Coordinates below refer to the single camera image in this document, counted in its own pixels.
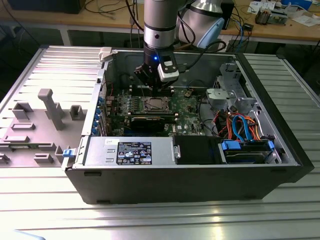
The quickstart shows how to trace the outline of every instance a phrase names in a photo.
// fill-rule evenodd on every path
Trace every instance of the warning label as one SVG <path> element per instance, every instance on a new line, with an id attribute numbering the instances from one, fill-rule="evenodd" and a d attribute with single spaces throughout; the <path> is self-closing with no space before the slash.
<path id="1" fill-rule="evenodd" d="M 116 163 L 118 165 L 151 165 L 151 142 L 119 142 Z"/>

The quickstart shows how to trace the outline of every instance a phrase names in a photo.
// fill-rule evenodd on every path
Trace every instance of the electronic device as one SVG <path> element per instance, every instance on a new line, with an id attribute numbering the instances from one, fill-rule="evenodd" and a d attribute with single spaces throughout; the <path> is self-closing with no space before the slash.
<path id="1" fill-rule="evenodd" d="M 13 10 L 78 14 L 86 0 L 7 0 Z"/>
<path id="2" fill-rule="evenodd" d="M 318 125 L 286 113 L 319 98 L 273 55 L 174 51 L 185 4 L 145 1 L 143 50 L 40 49 L 1 103 L 0 162 L 62 163 L 88 204 L 262 199 L 314 169 L 294 130 Z"/>

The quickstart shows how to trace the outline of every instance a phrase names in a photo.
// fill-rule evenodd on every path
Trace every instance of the workbench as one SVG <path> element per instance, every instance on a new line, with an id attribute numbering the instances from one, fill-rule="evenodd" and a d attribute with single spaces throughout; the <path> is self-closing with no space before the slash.
<path id="1" fill-rule="evenodd" d="M 246 23 L 254 25 L 250 41 L 267 42 L 267 43 L 283 43 L 283 44 L 301 44 L 301 45 L 316 45 L 320 39 L 320 26 L 314 25 L 311 27 L 304 26 L 289 19 L 286 25 L 258 25 L 255 24 L 254 14 L 247 14 L 247 5 L 250 0 L 235 0 L 236 6 L 241 17 Z M 108 0 L 100 0 L 100 6 L 110 4 Z M 119 7 L 124 7 L 125 1 L 121 1 L 115 6 L 104 8 L 112 10 Z M 97 11 L 97 5 L 93 2 L 87 6 L 93 11 Z M 319 6 L 312 5 L 310 11 L 320 12 Z M 113 33 L 129 33 L 130 32 L 130 14 L 126 8 L 117 10 L 112 15 L 115 19 L 103 16 L 98 13 L 92 13 L 85 9 L 79 14 L 66 14 L 55 12 L 40 12 L 40 11 L 15 11 L 10 10 L 12 15 L 27 28 L 44 28 L 57 29 L 60 31 L 63 44 L 66 46 L 72 45 L 72 40 L 69 36 L 70 30 L 78 31 L 94 31 L 94 32 L 113 32 Z M 139 23 L 143 26 L 144 23 L 144 5 L 138 5 Z M 0 25 L 3 26 L 18 26 L 11 16 L 6 12 L 2 3 L 0 3 Z M 234 22 L 231 22 L 227 30 L 221 31 L 219 36 L 225 42 L 229 42 L 238 35 L 239 31 Z"/>
<path id="2" fill-rule="evenodd" d="M 52 88 L 60 95 L 63 109 L 73 104 L 70 95 L 78 93 L 90 97 L 101 68 L 99 51 L 97 47 L 74 46 L 39 49 L 0 103 L 0 137 L 13 117 L 8 108 L 18 99 L 29 101 L 35 108 L 44 108 L 36 99 L 41 88 Z M 280 105 L 284 117 L 291 119 L 288 123 L 299 135 L 297 139 L 315 167 L 301 180 L 280 185 L 262 200 L 89 205 L 83 202 L 60 167 L 2 166 L 0 230 L 18 229 L 46 240 L 318 239 L 320 108 L 314 105 L 317 102 L 320 107 L 320 100 L 314 96 L 315 102 L 312 102 L 313 92 L 303 80 L 295 82 L 286 74 L 270 77 L 269 68 L 286 70 L 266 60 L 276 59 L 276 56 L 254 56 L 246 54 L 259 77 L 265 79 L 265 88 L 277 100 L 275 103 Z M 63 73 L 68 73 L 69 77 L 61 81 L 58 76 Z M 58 75 L 55 80 L 52 80 L 53 75 Z M 310 94 L 309 99 L 302 96 L 305 90 Z M 77 101 L 84 110 L 88 109 L 90 100 Z"/>

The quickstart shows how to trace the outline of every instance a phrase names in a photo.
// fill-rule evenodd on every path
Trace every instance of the aluminum profile table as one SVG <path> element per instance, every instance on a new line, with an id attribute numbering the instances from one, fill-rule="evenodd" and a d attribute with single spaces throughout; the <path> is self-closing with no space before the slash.
<path id="1" fill-rule="evenodd" d="M 76 47 L 49 49 L 54 48 L 55 54 L 76 54 L 79 50 Z M 2 101 L 2 110 L 19 89 L 30 89 L 26 85 L 22 88 L 18 86 L 28 82 L 31 74 L 39 70 L 39 64 L 44 63 L 47 53 L 44 49 L 38 51 L 13 86 L 12 92 Z M 260 58 L 246 55 L 315 166 L 299 182 L 283 184 L 263 200 L 88 205 L 82 201 L 60 167 L 0 168 L 1 229 L 18 229 L 43 236 L 47 240 L 320 239 L 319 126 L 308 130 L 309 126 L 319 125 L 319 99 L 314 97 L 313 92 L 298 76 L 284 80 L 285 71 L 295 72 L 285 60 L 276 60 L 275 56 L 254 56 Z M 67 66 L 63 63 L 64 66 L 60 66 L 60 63 L 52 59 L 54 57 L 49 58 L 52 69 L 62 67 L 71 71 L 80 68 L 82 64 L 78 62 L 77 66 Z M 98 61 L 87 61 L 84 64 L 96 69 L 95 74 L 98 73 Z M 266 72 L 268 64 L 273 64 L 270 65 L 273 71 L 275 68 L 283 71 L 282 80 L 272 80 L 272 72 Z M 37 87 L 42 87 L 42 84 L 47 86 L 48 79 L 41 81 Z M 84 86 L 82 91 L 86 90 L 90 94 L 90 88 L 89 85 Z M 6 118 L 3 114 L 0 115 L 1 121 Z"/>

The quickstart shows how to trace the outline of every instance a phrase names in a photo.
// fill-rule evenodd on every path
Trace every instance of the wooden tabletop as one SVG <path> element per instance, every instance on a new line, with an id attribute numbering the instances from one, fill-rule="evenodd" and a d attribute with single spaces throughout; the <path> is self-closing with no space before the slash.
<path id="1" fill-rule="evenodd" d="M 116 3 L 116 0 L 99 0 L 99 5 Z M 291 40 L 304 40 L 304 41 L 318 41 L 320 40 L 320 25 L 311 27 L 304 26 L 291 19 L 288 19 L 285 25 L 268 24 L 259 25 L 255 24 L 254 14 L 247 13 L 250 0 L 235 0 L 236 7 L 246 23 L 254 25 L 252 36 L 262 38 L 277 38 L 277 39 L 291 39 Z M 114 6 L 107 6 L 105 11 L 124 7 L 125 1 L 121 0 L 120 3 Z M 90 3 L 88 9 L 98 11 L 95 2 Z M 41 11 L 15 11 L 11 10 L 7 5 L 12 15 L 22 23 L 43 23 L 43 24 L 59 24 L 59 25 L 77 25 L 77 26 L 91 26 L 91 27 L 112 27 L 112 28 L 130 28 L 130 15 L 126 8 L 117 10 L 113 16 L 115 19 L 103 16 L 98 13 L 92 13 L 82 9 L 79 14 L 66 14 L 56 12 L 41 12 Z M 319 11 L 320 7 L 312 5 L 310 11 Z M 144 5 L 138 5 L 139 23 L 143 26 L 144 22 Z M 0 21 L 12 21 L 10 15 L 4 9 L 2 3 L 0 4 Z M 222 35 L 237 35 L 238 30 L 234 22 L 229 24 L 227 30 L 221 32 Z"/>

